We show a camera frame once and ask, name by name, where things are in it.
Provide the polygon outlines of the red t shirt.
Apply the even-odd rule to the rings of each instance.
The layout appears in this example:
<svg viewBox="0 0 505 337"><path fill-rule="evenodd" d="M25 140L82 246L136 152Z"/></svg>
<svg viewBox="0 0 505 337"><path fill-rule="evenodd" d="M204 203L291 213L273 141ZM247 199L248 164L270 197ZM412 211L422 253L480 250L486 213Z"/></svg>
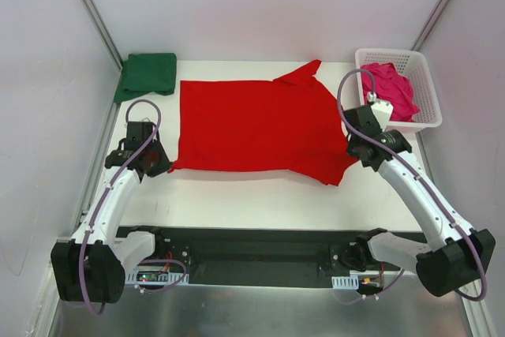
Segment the red t shirt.
<svg viewBox="0 0 505 337"><path fill-rule="evenodd" d="M290 170L337 186L350 156L313 60L270 81L182 81L176 170Z"/></svg>

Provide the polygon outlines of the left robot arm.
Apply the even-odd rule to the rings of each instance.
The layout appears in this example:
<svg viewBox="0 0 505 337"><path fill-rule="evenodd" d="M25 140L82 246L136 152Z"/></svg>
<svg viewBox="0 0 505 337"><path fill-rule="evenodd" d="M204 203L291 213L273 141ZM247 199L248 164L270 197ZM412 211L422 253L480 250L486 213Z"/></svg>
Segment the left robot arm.
<svg viewBox="0 0 505 337"><path fill-rule="evenodd" d="M166 173L172 163L153 122L128 122L121 139L105 160L105 178L82 224L50 252L61 300L114 304L125 279L142 260L157 265L167 247L152 230L139 227L123 242L116 234L126 205L145 177Z"/></svg>

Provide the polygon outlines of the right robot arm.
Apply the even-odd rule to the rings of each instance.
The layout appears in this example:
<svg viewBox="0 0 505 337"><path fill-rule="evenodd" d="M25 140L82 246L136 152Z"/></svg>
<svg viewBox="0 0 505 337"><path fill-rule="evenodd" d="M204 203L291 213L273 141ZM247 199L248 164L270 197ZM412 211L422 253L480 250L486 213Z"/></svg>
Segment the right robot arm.
<svg viewBox="0 0 505 337"><path fill-rule="evenodd" d="M380 175L399 195L425 236L424 243L376 228L357 238L354 259L371 270L381 262L417 275L424 288L441 297L479 280L487 294L486 271L496 240L476 230L442 196L421 168L408 140L397 130L381 128L371 106L339 111L348 132L347 152Z"/></svg>

